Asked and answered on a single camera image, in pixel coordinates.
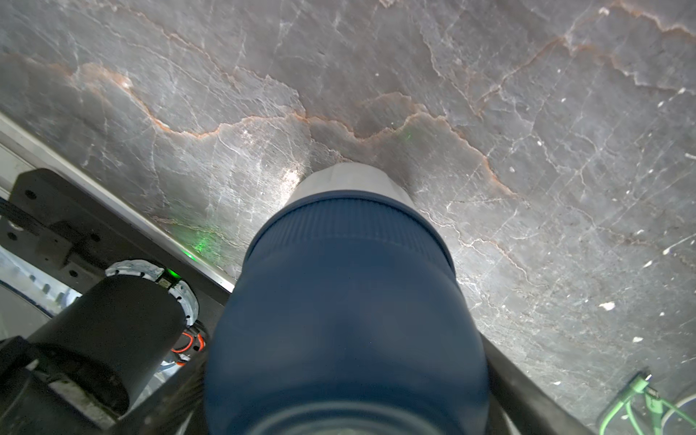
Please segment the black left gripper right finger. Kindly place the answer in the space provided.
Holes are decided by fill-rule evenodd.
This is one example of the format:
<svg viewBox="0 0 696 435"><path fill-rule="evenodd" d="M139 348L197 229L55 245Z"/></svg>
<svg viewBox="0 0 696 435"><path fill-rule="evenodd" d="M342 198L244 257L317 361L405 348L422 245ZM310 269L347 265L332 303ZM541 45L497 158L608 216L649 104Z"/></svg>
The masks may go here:
<svg viewBox="0 0 696 435"><path fill-rule="evenodd" d="M516 367L502 351L481 337L489 366L490 392L521 434L592 434Z"/></svg>

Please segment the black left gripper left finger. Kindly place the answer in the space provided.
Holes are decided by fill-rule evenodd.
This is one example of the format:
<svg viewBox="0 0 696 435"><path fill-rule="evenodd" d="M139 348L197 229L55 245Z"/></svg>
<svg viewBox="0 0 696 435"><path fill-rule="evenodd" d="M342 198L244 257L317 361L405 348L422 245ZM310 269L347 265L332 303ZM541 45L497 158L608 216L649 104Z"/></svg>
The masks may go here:
<svg viewBox="0 0 696 435"><path fill-rule="evenodd" d="M202 402L210 350L204 349L134 411L108 429L109 434L174 434Z"/></svg>

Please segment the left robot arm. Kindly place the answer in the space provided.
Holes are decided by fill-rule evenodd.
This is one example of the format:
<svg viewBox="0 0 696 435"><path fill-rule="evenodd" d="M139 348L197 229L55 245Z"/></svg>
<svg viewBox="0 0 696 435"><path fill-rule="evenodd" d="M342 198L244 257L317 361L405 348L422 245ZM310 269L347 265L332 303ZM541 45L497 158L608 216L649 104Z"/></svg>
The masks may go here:
<svg viewBox="0 0 696 435"><path fill-rule="evenodd" d="M5 434L584 434L475 326L403 188L340 163L262 226L231 292L47 169L1 246L74 289L1 342Z"/></svg>

